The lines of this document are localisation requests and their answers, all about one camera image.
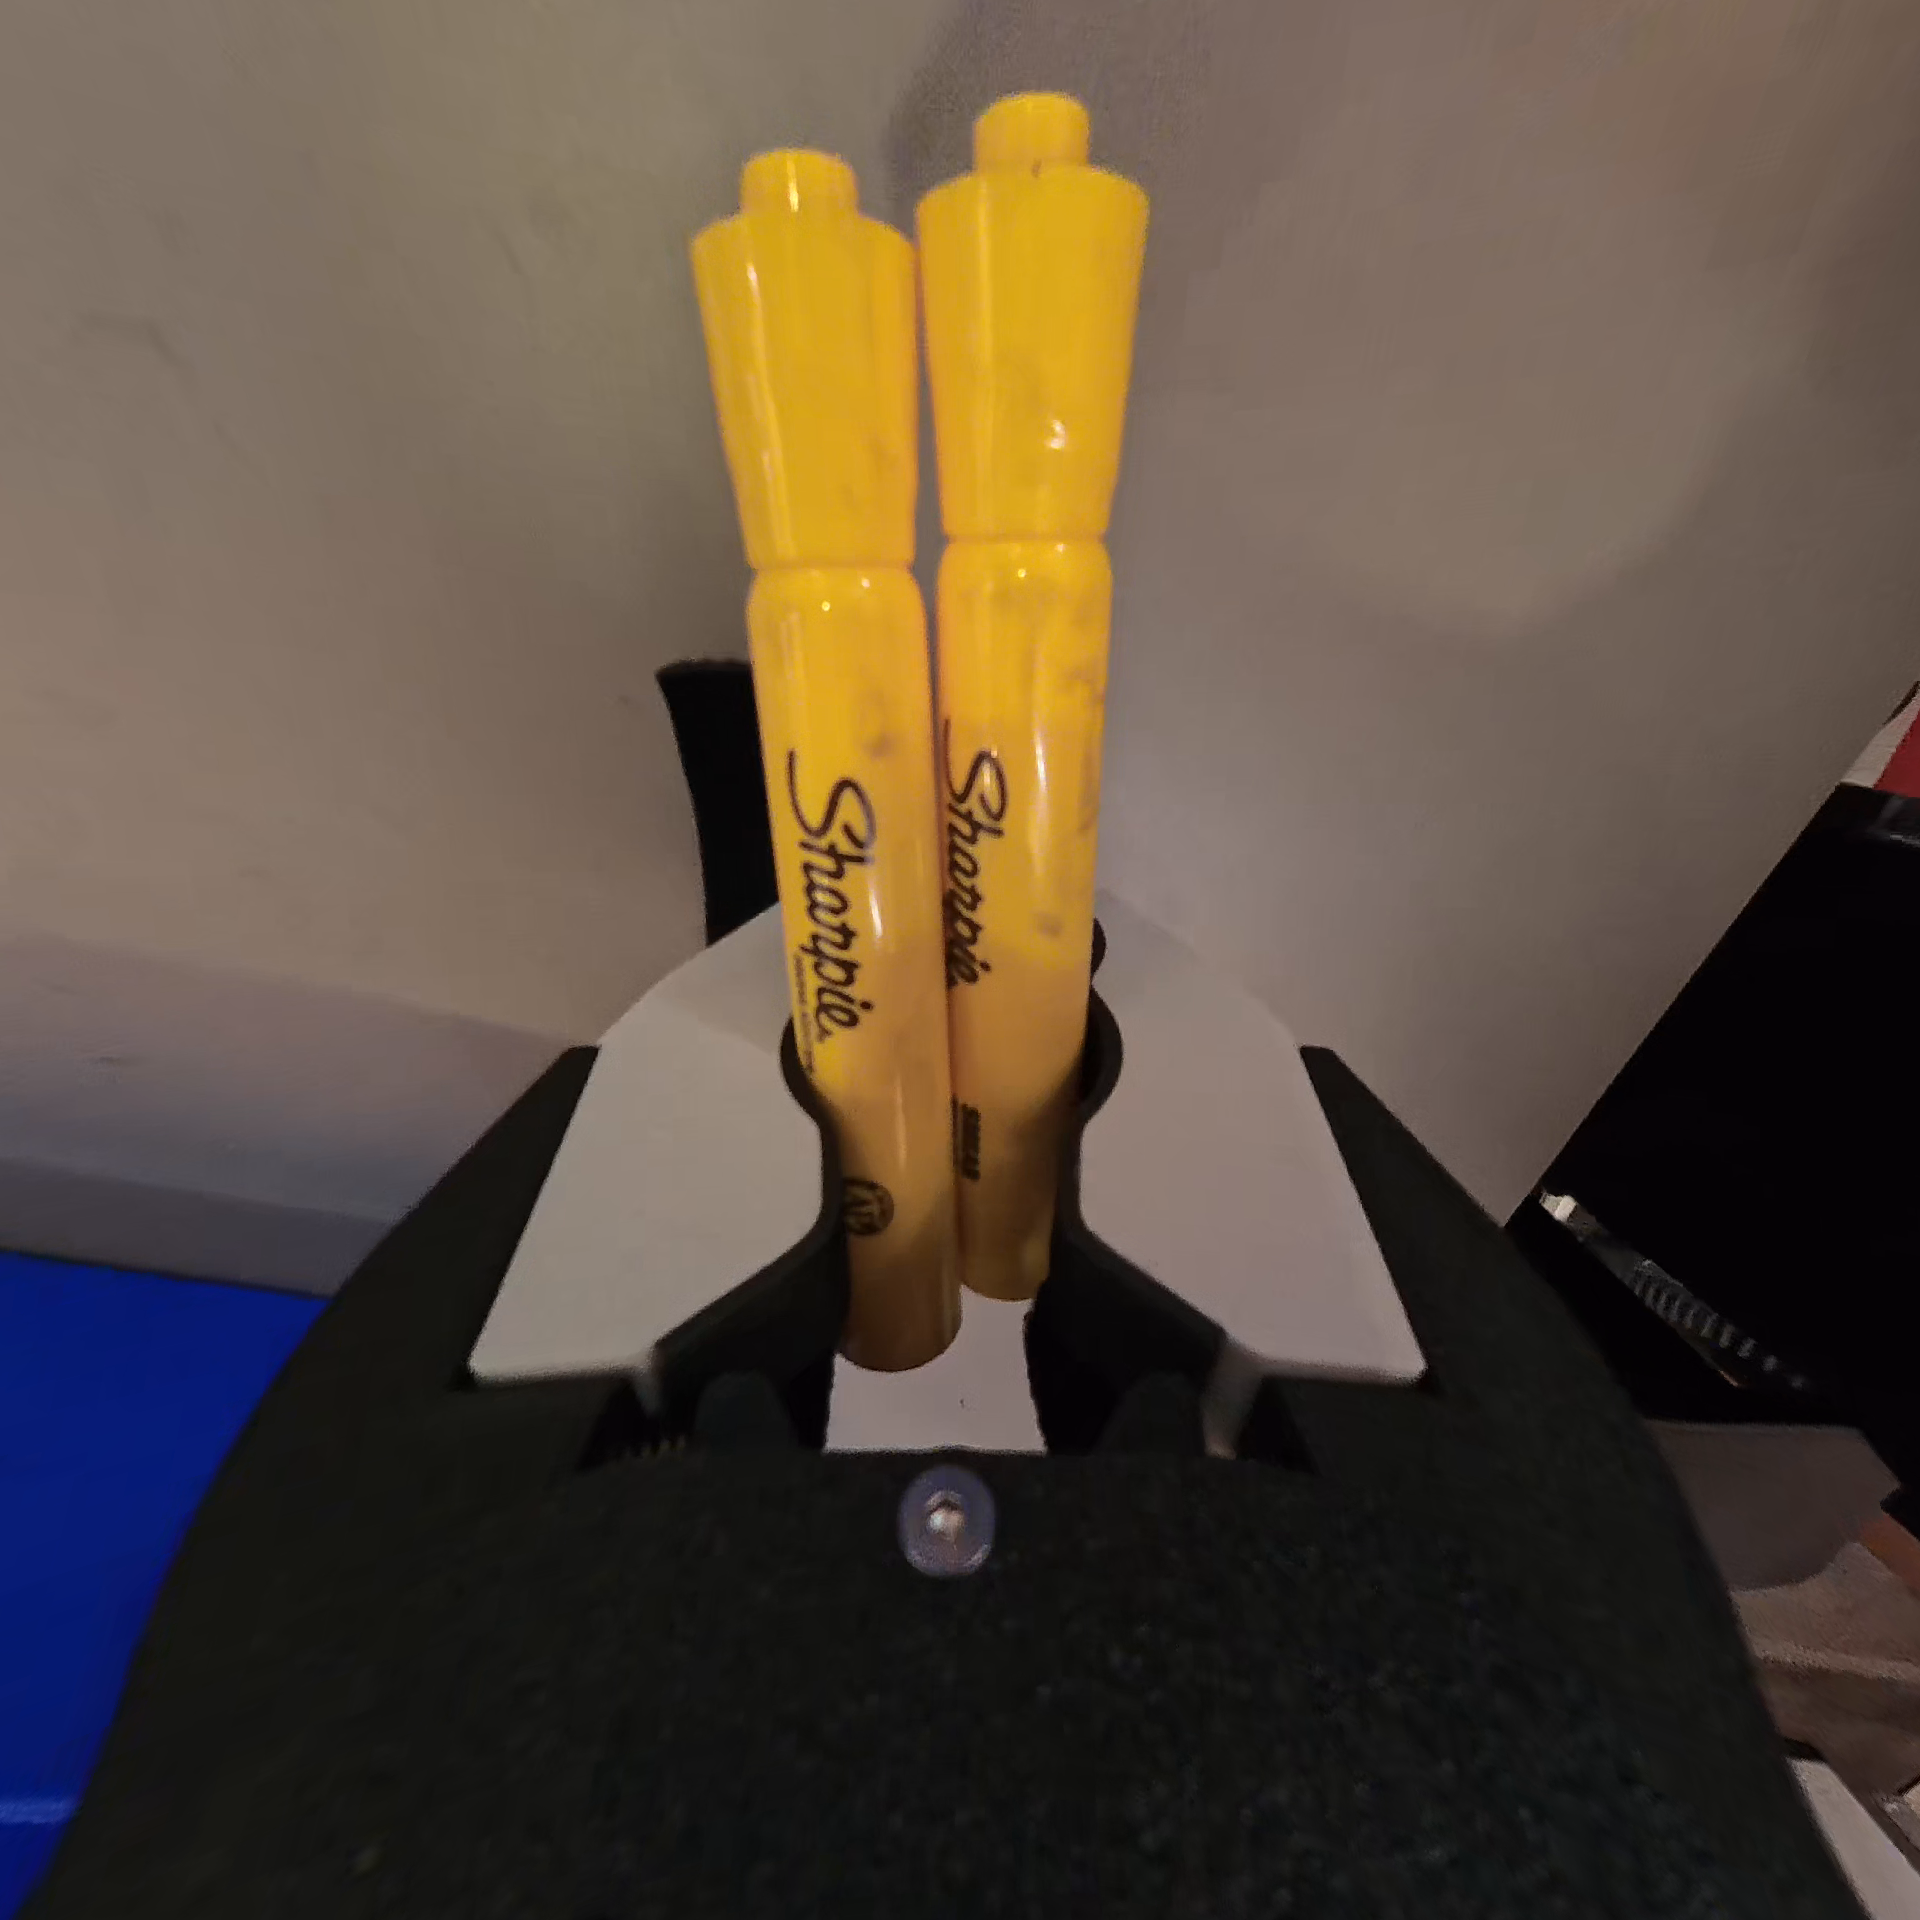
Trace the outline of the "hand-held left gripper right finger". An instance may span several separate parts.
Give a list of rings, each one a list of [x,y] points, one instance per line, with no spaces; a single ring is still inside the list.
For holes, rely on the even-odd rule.
[[[1282,1383],[1427,1373],[1300,1045],[1147,916],[1096,919],[1024,1362],[1047,1451],[1093,1451],[1161,1375],[1194,1393],[1203,1450],[1236,1451],[1280,1438]]]

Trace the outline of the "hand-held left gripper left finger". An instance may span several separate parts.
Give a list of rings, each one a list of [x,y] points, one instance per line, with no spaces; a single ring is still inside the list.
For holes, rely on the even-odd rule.
[[[711,1383],[757,1375],[826,1443],[841,1164],[781,950],[727,935],[610,1026],[472,1348],[481,1385],[616,1379],[688,1434]]]

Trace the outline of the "yellow highlighter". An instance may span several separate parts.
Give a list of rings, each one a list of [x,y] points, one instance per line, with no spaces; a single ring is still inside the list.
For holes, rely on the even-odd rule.
[[[843,1170],[840,1351],[901,1373],[963,1318],[929,619],[919,283],[823,151],[746,163],[691,243],[741,535],[800,1067]]]
[[[1059,92],[996,100],[916,211],[935,582],[951,1156],[963,1283],[1031,1300],[1093,971],[1108,529],[1147,194]]]

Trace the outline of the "black case with red label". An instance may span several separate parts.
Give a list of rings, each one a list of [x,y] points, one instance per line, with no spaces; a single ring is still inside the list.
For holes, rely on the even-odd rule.
[[[1915,693],[1509,1233],[1635,1404],[1915,1451]]]

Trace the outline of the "blue plastic bin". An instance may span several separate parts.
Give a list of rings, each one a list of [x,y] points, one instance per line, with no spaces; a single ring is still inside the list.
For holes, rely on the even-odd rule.
[[[77,1811],[185,1525],[322,1310],[3,1254],[3,1915]]]

